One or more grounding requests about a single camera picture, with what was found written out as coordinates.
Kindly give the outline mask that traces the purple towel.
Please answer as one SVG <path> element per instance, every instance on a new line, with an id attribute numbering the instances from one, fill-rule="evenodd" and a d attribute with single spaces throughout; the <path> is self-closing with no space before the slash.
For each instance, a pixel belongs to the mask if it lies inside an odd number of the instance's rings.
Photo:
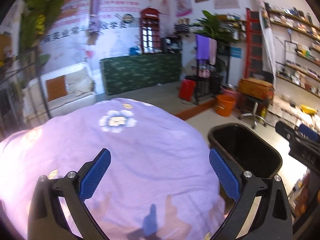
<path id="1" fill-rule="evenodd" d="M 209 60 L 209 38 L 196 34 L 196 59 Z"/>

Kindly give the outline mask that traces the orange bucket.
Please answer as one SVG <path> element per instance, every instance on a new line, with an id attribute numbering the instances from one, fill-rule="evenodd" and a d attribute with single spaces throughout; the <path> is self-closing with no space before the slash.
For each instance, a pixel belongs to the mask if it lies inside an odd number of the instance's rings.
<path id="1" fill-rule="evenodd" d="M 235 107 L 236 99 L 232 96 L 220 94 L 216 97 L 215 111 L 218 115 L 229 117 Z"/>

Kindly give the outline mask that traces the brown stool cushion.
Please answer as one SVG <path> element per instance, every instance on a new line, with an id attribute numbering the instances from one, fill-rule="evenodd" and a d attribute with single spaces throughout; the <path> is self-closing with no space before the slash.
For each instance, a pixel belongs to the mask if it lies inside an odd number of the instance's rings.
<path id="1" fill-rule="evenodd" d="M 272 100 L 274 95 L 271 83 L 253 77 L 242 78 L 238 84 L 238 91 L 260 100 Z"/>

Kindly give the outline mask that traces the purple floral bed cover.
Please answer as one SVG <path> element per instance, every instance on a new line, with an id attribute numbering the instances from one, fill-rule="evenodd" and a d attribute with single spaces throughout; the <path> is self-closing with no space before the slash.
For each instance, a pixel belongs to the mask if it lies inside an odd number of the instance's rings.
<path id="1" fill-rule="evenodd" d="M 23 237 L 39 177 L 77 171 L 103 148 L 111 165 L 85 203 L 110 239 L 205 239 L 222 224 L 225 202 L 202 135 L 156 106 L 113 99 L 1 142 L 1 205 Z"/>

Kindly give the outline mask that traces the white wicker swing sofa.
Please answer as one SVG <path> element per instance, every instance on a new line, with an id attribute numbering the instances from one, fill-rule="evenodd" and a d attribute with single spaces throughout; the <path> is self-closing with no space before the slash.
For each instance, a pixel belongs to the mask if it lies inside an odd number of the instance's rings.
<path id="1" fill-rule="evenodd" d="M 28 82 L 23 92 L 25 122 L 48 120 L 95 103 L 95 82 L 85 62 L 60 68 Z"/>

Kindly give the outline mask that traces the green patterned counter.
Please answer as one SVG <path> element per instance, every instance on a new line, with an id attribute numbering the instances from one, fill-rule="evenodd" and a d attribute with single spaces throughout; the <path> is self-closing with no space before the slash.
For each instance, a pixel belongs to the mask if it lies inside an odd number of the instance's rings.
<path id="1" fill-rule="evenodd" d="M 132 90 L 176 82 L 182 71 L 181 54 L 142 54 L 100 60 L 105 93 L 116 95 Z"/>

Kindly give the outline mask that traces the orange cushion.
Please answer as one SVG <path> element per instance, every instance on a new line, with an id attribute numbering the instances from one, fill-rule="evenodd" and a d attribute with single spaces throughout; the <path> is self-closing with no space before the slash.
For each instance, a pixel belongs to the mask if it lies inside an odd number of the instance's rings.
<path id="1" fill-rule="evenodd" d="M 67 95 L 65 76 L 46 80 L 48 102 L 59 99 Z"/>

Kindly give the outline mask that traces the black trash bin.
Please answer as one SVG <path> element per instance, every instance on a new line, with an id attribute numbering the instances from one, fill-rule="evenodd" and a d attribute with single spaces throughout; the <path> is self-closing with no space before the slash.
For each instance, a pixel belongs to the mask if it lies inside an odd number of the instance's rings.
<path id="1" fill-rule="evenodd" d="M 257 179 L 256 196 L 271 192 L 272 180 L 283 160 L 278 151 L 248 127 L 229 123 L 213 127 L 208 133 L 209 163 L 219 179 L 220 196 L 225 201 L 225 213 L 240 200 L 249 180 Z"/>

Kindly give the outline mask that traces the red bin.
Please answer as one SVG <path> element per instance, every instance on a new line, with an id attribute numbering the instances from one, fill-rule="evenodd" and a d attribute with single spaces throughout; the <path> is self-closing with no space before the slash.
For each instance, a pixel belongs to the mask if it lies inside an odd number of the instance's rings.
<path id="1" fill-rule="evenodd" d="M 196 87 L 194 80 L 184 79 L 181 83 L 178 97 L 185 101 L 191 102 Z"/>

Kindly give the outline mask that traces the black clothes rack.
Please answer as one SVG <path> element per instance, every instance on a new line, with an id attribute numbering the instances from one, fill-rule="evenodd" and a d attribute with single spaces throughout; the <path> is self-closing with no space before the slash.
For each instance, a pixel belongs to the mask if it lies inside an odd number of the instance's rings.
<path id="1" fill-rule="evenodd" d="M 197 60 L 193 75 L 196 82 L 194 90 L 194 103 L 198 105 L 200 100 L 220 93 L 223 81 L 228 80 L 231 47 L 209 38 L 209 60 Z"/>

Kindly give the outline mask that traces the black metal bed frame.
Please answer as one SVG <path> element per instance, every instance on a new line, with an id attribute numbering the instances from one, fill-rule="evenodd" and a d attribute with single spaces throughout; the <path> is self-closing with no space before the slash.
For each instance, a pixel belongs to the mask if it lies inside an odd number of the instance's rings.
<path id="1" fill-rule="evenodd" d="M 49 59 L 34 46 L 1 66 L 1 140 L 52 118 L 41 78 Z"/>

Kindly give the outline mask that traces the green potted plant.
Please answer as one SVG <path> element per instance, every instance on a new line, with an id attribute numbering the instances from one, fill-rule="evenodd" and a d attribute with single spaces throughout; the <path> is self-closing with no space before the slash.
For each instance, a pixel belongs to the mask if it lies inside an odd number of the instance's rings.
<path id="1" fill-rule="evenodd" d="M 231 44 L 240 41 L 240 21 L 226 15 L 212 14 L 202 10 L 202 18 L 190 25 L 194 34 L 216 40 L 219 43 Z"/>

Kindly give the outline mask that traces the red ladder shelf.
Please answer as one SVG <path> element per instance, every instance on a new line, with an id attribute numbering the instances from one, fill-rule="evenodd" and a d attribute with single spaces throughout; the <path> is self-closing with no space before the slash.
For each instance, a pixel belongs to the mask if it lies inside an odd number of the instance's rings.
<path id="1" fill-rule="evenodd" d="M 263 36 L 259 12 L 246 9 L 246 57 L 244 77 L 262 74 Z"/>

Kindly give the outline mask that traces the red phone booth cabinet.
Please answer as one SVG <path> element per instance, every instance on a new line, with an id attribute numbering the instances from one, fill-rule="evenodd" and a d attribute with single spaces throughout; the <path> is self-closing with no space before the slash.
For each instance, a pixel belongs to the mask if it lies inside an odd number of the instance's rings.
<path id="1" fill-rule="evenodd" d="M 140 36 L 143 54 L 157 53 L 161 48 L 159 11 L 146 8 L 140 13 Z"/>

